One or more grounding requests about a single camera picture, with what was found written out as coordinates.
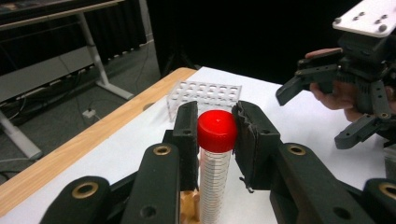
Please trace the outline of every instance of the person's finger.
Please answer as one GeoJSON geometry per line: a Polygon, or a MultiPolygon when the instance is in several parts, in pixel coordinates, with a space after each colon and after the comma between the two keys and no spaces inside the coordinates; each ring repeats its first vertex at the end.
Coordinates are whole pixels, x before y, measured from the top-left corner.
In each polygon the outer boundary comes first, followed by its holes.
{"type": "Polygon", "coordinates": [[[344,114],[346,115],[346,119],[350,122],[354,122],[363,116],[363,114],[359,112],[356,107],[344,109],[344,114]]]}
{"type": "Polygon", "coordinates": [[[327,52],[330,52],[330,51],[333,51],[333,50],[337,50],[337,49],[340,49],[340,48],[314,50],[314,51],[306,53],[305,54],[305,58],[307,58],[307,59],[308,58],[312,58],[312,57],[314,57],[314,56],[316,56],[318,54],[327,53],[327,52]]]}
{"type": "Polygon", "coordinates": [[[390,110],[393,114],[396,114],[396,91],[390,86],[386,86],[385,91],[387,92],[390,110]]]}
{"type": "Polygon", "coordinates": [[[335,80],[332,83],[333,95],[339,109],[352,108],[356,102],[357,89],[350,83],[335,80]]]}
{"type": "Polygon", "coordinates": [[[336,94],[324,94],[320,90],[318,83],[311,83],[309,90],[312,91],[317,100],[319,100],[321,103],[323,103],[323,105],[331,110],[353,107],[353,100],[349,96],[345,96],[341,90],[335,90],[336,92],[340,92],[336,94]]]}
{"type": "Polygon", "coordinates": [[[314,82],[309,85],[309,90],[314,94],[315,98],[317,100],[323,99],[325,97],[325,94],[320,90],[320,86],[318,83],[314,82]]]}

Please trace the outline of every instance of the black curtain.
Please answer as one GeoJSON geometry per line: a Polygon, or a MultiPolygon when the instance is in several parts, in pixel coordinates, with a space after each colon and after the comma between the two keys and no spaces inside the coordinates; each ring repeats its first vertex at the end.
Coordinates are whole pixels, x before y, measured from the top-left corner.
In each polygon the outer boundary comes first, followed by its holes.
{"type": "MultiPolygon", "coordinates": [[[[85,13],[102,62],[147,42],[138,0],[85,13]]],[[[76,16],[0,32],[0,76],[86,45],[76,16]]]]}
{"type": "Polygon", "coordinates": [[[209,66],[283,84],[297,61],[315,49],[337,47],[335,18],[360,0],[147,0],[161,72],[173,63],[209,66]]]}

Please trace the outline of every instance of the red cap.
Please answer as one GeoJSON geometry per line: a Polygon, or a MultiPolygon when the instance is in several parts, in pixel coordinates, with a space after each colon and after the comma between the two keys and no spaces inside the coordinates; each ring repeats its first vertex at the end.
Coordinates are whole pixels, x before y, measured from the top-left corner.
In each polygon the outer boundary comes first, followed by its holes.
{"type": "Polygon", "coordinates": [[[236,140],[233,114],[225,110],[208,110],[198,118],[198,145],[222,153],[233,149],[236,140]]]}

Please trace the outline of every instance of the clear plastic tube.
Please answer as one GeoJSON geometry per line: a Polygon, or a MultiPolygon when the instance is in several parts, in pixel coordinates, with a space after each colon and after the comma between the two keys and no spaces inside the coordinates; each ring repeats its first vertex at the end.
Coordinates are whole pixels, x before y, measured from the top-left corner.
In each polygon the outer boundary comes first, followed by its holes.
{"type": "Polygon", "coordinates": [[[201,148],[201,223],[217,223],[222,207],[230,157],[231,151],[214,153],[201,148]]]}
{"type": "Polygon", "coordinates": [[[218,222],[236,135],[230,112],[209,110],[198,118],[200,221],[203,224],[218,222]]]}

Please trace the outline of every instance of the gray carpet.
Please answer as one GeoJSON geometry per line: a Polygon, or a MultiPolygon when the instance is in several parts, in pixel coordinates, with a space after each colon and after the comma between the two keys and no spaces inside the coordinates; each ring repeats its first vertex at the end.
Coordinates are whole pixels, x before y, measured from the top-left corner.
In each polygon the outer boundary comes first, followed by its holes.
{"type": "MultiPolygon", "coordinates": [[[[137,95],[160,79],[154,42],[115,57],[105,65],[105,69],[111,84],[137,95]]],[[[27,102],[37,99],[42,102],[44,99],[53,103],[35,105],[30,108],[34,113],[15,118],[13,123],[43,151],[44,156],[48,155],[126,103],[120,96],[97,86],[95,80],[98,78],[98,70],[91,67],[28,97],[27,102]],[[82,113],[88,108],[94,109],[96,116],[84,118],[82,113]]],[[[7,135],[0,131],[0,184],[33,163],[26,160],[7,135]]]]}

